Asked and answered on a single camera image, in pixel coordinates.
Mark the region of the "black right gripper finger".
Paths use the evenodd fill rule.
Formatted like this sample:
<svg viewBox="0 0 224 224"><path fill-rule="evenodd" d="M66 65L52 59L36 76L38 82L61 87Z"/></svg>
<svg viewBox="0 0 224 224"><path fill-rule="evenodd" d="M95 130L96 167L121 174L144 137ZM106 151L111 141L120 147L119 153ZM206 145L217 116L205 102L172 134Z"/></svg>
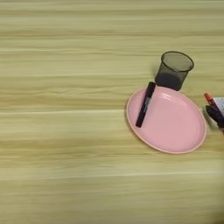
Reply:
<svg viewBox="0 0 224 224"><path fill-rule="evenodd" d="M216 121L218 127L224 130L224 117L212 106L206 105L206 112Z"/></svg>

